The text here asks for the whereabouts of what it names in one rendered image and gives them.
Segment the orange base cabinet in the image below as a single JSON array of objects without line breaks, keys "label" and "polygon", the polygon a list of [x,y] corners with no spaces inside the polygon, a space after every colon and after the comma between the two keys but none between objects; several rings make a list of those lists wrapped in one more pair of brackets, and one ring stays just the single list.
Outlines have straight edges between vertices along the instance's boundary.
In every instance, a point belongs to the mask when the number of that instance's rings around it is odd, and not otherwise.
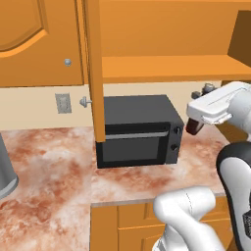
[{"label": "orange base cabinet", "polygon": [[[145,226],[164,225],[155,217],[153,204],[143,204],[145,205]],[[91,208],[90,251],[119,251],[118,233],[121,228],[118,225],[119,206],[122,205]],[[225,196],[216,198],[216,208],[208,213],[202,222],[216,231],[226,251],[237,251]]]}]

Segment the grey wall outlet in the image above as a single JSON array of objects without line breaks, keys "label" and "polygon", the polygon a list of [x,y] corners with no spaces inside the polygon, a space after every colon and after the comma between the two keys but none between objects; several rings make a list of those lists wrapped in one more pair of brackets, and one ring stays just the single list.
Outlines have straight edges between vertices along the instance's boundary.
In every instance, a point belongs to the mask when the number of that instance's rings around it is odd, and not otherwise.
[{"label": "grey wall outlet", "polygon": [[56,93],[55,98],[59,114],[69,114],[72,111],[71,97],[69,93]]}]

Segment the grey shaker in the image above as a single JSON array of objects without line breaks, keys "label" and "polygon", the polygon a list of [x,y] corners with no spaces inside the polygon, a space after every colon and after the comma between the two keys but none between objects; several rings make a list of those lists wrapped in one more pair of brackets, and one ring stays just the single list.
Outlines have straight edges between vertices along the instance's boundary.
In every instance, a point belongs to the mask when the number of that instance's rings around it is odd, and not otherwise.
[{"label": "grey shaker", "polygon": [[191,93],[192,99],[197,99],[205,94],[208,94],[216,89],[215,85],[212,83],[206,83],[201,91],[193,91]]}]

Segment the grey metal pot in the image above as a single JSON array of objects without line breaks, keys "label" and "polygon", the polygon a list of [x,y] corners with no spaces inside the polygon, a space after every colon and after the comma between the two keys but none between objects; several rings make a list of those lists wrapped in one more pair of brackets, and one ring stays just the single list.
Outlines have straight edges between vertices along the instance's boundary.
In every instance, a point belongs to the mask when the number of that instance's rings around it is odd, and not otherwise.
[{"label": "grey metal pot", "polygon": [[0,134],[0,199],[10,195],[18,186],[19,178],[15,173],[4,140]]}]

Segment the orange base cabinet door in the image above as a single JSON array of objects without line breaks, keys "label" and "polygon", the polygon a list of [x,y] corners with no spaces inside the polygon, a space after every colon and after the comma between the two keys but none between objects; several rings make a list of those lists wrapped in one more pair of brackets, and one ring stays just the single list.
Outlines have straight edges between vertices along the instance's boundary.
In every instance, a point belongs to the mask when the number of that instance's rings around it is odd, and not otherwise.
[{"label": "orange base cabinet door", "polygon": [[155,242],[162,236],[164,225],[122,227],[118,233],[119,251],[152,251]]}]

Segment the dark red bottle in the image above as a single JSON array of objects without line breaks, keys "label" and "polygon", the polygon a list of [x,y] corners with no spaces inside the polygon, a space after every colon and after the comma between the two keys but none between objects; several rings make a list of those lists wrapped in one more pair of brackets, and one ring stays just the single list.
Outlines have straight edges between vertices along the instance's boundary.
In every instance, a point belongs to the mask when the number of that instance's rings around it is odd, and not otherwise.
[{"label": "dark red bottle", "polygon": [[203,123],[197,122],[193,119],[188,119],[185,129],[189,134],[196,135],[203,125]]}]

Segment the black microwave oven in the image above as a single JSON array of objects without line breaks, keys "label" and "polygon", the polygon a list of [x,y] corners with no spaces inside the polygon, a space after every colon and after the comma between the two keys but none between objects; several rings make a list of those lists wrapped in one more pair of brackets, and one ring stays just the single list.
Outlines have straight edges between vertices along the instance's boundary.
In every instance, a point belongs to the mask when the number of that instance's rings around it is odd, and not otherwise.
[{"label": "black microwave oven", "polygon": [[184,123],[167,95],[105,97],[104,108],[99,169],[177,162]]}]

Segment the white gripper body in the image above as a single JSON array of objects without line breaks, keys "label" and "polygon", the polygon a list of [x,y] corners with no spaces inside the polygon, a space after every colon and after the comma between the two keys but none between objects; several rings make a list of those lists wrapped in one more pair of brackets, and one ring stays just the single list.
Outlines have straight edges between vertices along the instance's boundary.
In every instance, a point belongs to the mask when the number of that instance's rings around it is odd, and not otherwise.
[{"label": "white gripper body", "polygon": [[189,102],[186,115],[199,123],[220,125],[232,117],[227,109],[230,101],[240,92],[251,92],[251,85],[241,81],[233,81]]}]

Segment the orange drawer front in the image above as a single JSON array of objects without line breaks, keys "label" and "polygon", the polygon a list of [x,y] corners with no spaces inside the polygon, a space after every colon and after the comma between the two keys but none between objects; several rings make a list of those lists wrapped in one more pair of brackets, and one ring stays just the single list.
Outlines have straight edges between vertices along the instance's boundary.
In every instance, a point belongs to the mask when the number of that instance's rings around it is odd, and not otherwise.
[{"label": "orange drawer front", "polygon": [[128,204],[118,207],[119,227],[145,226],[145,205]]}]

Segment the orange wall cabinet with shelf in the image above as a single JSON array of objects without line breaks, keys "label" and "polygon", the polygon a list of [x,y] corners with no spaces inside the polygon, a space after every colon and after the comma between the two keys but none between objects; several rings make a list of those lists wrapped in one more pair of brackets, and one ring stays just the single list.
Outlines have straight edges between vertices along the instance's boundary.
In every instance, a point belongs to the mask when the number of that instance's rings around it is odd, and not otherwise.
[{"label": "orange wall cabinet with shelf", "polygon": [[106,83],[251,79],[227,52],[251,0],[100,0]]}]

